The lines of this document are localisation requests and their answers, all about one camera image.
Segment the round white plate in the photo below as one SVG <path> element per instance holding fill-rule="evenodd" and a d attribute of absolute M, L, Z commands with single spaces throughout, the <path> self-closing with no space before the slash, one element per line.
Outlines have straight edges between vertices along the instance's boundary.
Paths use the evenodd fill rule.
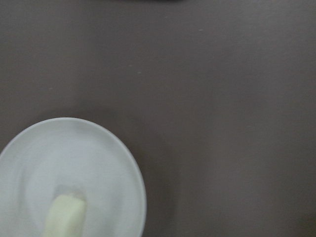
<path fill-rule="evenodd" d="M 140 237 L 146 191 L 124 143 L 79 118 L 52 118 L 16 135 L 0 155 L 0 234 L 40 237 L 59 195 L 87 203 L 85 237 Z"/>

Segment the white steamed bun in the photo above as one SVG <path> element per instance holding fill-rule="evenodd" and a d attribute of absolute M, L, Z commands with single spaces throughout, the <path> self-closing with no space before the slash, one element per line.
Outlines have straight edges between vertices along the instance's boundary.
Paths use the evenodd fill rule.
<path fill-rule="evenodd" d="M 86 200 L 74 195 L 57 196 L 48 211 L 44 237 L 81 237 L 85 221 Z"/>

